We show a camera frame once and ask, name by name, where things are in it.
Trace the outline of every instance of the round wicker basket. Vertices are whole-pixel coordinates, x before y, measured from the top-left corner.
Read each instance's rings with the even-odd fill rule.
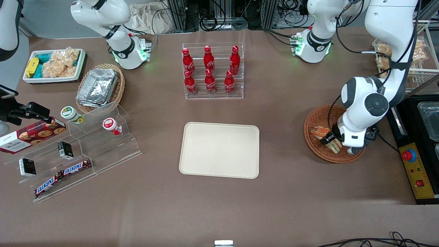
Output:
[[[348,154],[348,148],[343,146],[339,153],[332,152],[328,147],[322,145],[319,140],[313,137],[310,130],[316,126],[326,127],[327,116],[330,109],[330,105],[323,105],[312,110],[307,116],[305,123],[303,124],[303,132],[305,134],[306,143],[308,143],[309,148],[317,154],[320,158],[332,162],[332,163],[349,163],[358,159],[364,152],[365,149],[361,150],[356,155]],[[329,118],[329,123],[332,126],[337,119],[343,115],[346,111],[345,108],[335,105],[332,108],[331,116]]]
[[[120,100],[122,99],[123,90],[125,89],[125,78],[123,77],[122,71],[117,66],[115,66],[113,64],[101,64],[101,65],[94,67],[93,69],[112,69],[119,74],[119,77],[117,78],[117,82],[116,82],[117,84],[113,90],[112,97],[110,99],[110,102],[116,101],[119,104]],[[85,74],[84,77],[82,78],[81,84],[79,84],[78,92],[81,90],[81,87],[84,84],[84,80],[88,76],[90,71],[91,70],[89,70],[87,72],[87,74]],[[81,104],[79,104],[78,101],[76,101],[76,105],[78,106],[78,109],[81,110],[81,112],[83,112],[83,113],[89,113],[89,112],[97,109],[96,107],[81,105]]]

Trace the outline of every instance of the clear acrylic display stand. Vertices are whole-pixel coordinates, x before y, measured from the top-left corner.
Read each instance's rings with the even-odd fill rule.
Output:
[[[102,122],[109,117],[122,126],[123,131],[120,135],[114,135],[102,127]],[[29,197],[35,198],[34,190],[57,172],[91,159],[91,167],[62,178],[34,199],[34,202],[41,202],[140,155],[137,140],[128,129],[127,118],[128,113],[121,106],[115,102],[107,104],[84,114],[82,124],[67,122],[68,131],[64,133],[13,155],[2,153],[4,164],[16,167],[19,184],[29,186]],[[72,145],[74,159],[66,160],[60,157],[58,143],[61,141]],[[21,158],[34,161],[35,176],[26,177],[20,174],[18,161]]]
[[[206,90],[204,78],[206,77],[206,69],[204,67],[204,46],[209,45],[211,53],[215,58],[215,78],[216,93],[209,95]],[[234,75],[235,79],[235,93],[231,96],[226,95],[224,87],[224,79],[226,78],[226,72],[230,69],[230,55],[232,54],[232,47],[237,45],[239,47],[239,56],[241,57],[241,64],[237,75]],[[187,94],[186,87],[184,86],[184,65],[183,67],[183,86],[186,99],[232,99],[232,98],[244,98],[244,43],[243,42],[225,42],[225,43],[190,43],[183,44],[183,48],[189,50],[189,54],[194,59],[195,74],[192,77],[195,80],[195,85],[198,89],[198,94],[190,96]]]

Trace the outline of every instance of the red switch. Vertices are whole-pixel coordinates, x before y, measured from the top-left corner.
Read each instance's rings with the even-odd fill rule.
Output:
[[[416,180],[416,186],[422,187],[422,186],[424,186],[424,182],[422,180]]]
[[[403,160],[406,160],[408,162],[414,162],[416,160],[416,153],[413,149],[407,149],[406,151],[401,153],[401,156],[403,157]]]

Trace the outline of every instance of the green lid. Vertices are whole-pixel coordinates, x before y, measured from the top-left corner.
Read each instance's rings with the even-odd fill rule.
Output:
[[[76,116],[76,110],[71,106],[66,106],[61,110],[61,117],[71,119]]]

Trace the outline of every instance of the yellow control panel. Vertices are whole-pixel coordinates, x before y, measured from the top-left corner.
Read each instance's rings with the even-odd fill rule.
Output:
[[[425,173],[424,165],[417,151],[415,143],[399,148],[403,158],[407,176],[416,199],[434,198],[434,192]]]

